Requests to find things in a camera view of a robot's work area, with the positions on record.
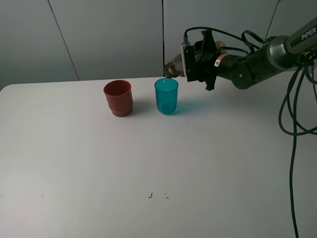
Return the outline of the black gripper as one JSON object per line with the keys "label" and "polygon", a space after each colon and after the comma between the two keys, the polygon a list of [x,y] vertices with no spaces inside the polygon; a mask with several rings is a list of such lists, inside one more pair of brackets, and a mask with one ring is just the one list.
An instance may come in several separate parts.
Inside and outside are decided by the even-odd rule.
{"label": "black gripper", "polygon": [[215,88],[217,76],[230,80],[238,89],[248,89],[255,84],[254,77],[245,60],[247,57],[221,54],[214,61],[211,60],[217,52],[217,46],[211,30],[202,30],[203,39],[194,44],[196,60],[198,62],[198,81],[206,84],[206,90]]}

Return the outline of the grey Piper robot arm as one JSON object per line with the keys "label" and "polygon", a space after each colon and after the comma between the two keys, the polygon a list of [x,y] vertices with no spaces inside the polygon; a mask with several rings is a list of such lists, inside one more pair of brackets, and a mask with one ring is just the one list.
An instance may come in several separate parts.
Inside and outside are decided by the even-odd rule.
{"label": "grey Piper robot arm", "polygon": [[308,73],[317,54],[317,20],[313,19],[291,36],[264,40],[246,30],[238,38],[249,48],[244,56],[229,54],[238,48],[217,47],[214,29],[201,28],[203,39],[183,51],[188,81],[204,82],[206,90],[215,87],[217,77],[230,80],[241,90],[248,89],[294,67]]}

